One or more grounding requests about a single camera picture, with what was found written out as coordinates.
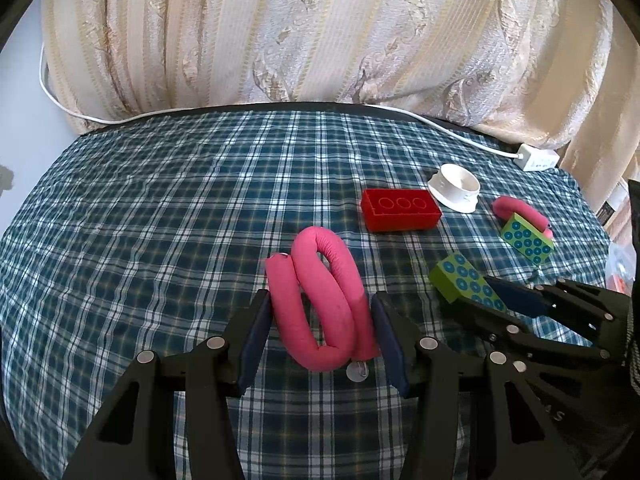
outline green block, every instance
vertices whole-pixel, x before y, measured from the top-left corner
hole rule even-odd
[[[502,228],[500,238],[537,266],[549,260],[554,250],[553,240],[543,236],[517,213],[514,213]]]
[[[429,280],[447,303],[463,296],[500,312],[507,310],[495,291],[460,253],[453,253],[438,262],[431,269]]]

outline white cable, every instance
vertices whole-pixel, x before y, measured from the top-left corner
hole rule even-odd
[[[448,135],[449,137],[453,137],[454,139],[457,139],[460,142],[464,142],[465,144],[469,144],[471,146],[475,146],[476,148],[479,148],[480,150],[484,150],[486,152],[493,153],[494,155],[506,156],[507,158],[518,158],[518,159],[522,158],[522,154],[521,153],[501,152],[500,150],[496,150],[495,148],[490,148],[489,146],[485,146],[484,144],[480,144],[479,142],[475,142],[474,140],[467,139],[466,137],[463,137],[463,136],[459,136],[458,134],[455,134],[454,132],[452,132],[450,130],[447,130],[446,128],[443,128],[439,124],[436,124],[433,121],[430,121],[430,120],[428,120],[428,119],[426,119],[426,118],[424,118],[424,117],[422,117],[422,116],[420,116],[418,114],[414,114],[413,112],[409,112],[408,110],[402,110],[402,108],[393,108],[392,106],[383,106],[383,105],[367,105],[367,106],[371,106],[373,108],[381,108],[383,110],[389,110],[391,112],[399,112],[401,114],[408,115],[409,117],[413,117],[414,119],[417,119],[421,123],[428,124],[432,128],[435,128],[439,132],[442,132],[443,134]]]
[[[136,119],[141,119],[143,117],[151,117],[151,116],[154,116],[154,115],[166,114],[166,113],[169,113],[169,112],[183,112],[185,110],[194,110],[195,109],[195,108],[169,108],[168,110],[156,110],[155,112],[147,112],[145,114],[136,115],[134,117],[129,117],[127,119],[122,119],[122,120],[119,120],[119,121],[109,121],[107,119],[99,119],[97,117],[91,117],[91,116],[87,116],[87,115],[82,115],[82,114],[79,114],[78,112],[74,112],[72,110],[69,110],[69,108],[66,108],[49,91],[49,89],[47,88],[47,85],[44,83],[44,78],[45,78],[45,74],[46,74],[47,70],[48,70],[48,66],[44,62],[44,44],[43,44],[42,45],[42,49],[40,50],[40,88],[42,88],[42,91],[47,95],[47,97],[49,99],[51,99],[53,104],[55,104],[63,112],[66,112],[67,114],[69,114],[69,115],[71,115],[73,117],[76,117],[78,119],[84,119],[84,120],[92,121],[92,122],[98,123],[98,124],[108,124],[108,125],[111,125],[111,124],[126,124],[126,123],[129,123],[131,121],[135,121]]]

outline green plaid fabric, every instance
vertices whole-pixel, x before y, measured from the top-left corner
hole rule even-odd
[[[363,189],[424,188],[445,162],[478,176],[474,214],[444,209],[427,232],[367,231]],[[525,198],[551,221],[556,251],[539,271],[498,237],[490,205],[502,194]],[[608,239],[568,174],[524,173],[422,124],[209,111],[102,130],[60,156],[0,242],[4,402],[28,459],[60,478],[136,353],[185,352],[220,334],[266,286],[264,259],[287,252],[310,225],[345,241],[369,293],[388,290],[425,334],[453,348],[481,346],[440,317],[427,279],[452,251],[516,282],[604,282]],[[310,323],[320,337],[313,313]],[[534,327],[580,342],[548,319]],[[248,479],[397,478],[415,414],[415,401],[388,386],[382,359],[360,384],[344,369],[311,374],[288,357],[275,327],[254,386],[229,405]],[[462,409],[462,476],[465,417]],[[178,478],[189,478],[183,397],[175,433]]]

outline wall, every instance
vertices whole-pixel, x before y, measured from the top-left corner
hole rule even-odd
[[[76,138],[38,82],[42,32],[34,0],[0,52],[0,233]]]

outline power socket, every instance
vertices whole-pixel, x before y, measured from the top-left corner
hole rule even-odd
[[[513,161],[522,171],[543,171],[554,168],[560,160],[554,150],[540,150],[528,144],[521,144],[518,150],[522,158],[514,158]]]

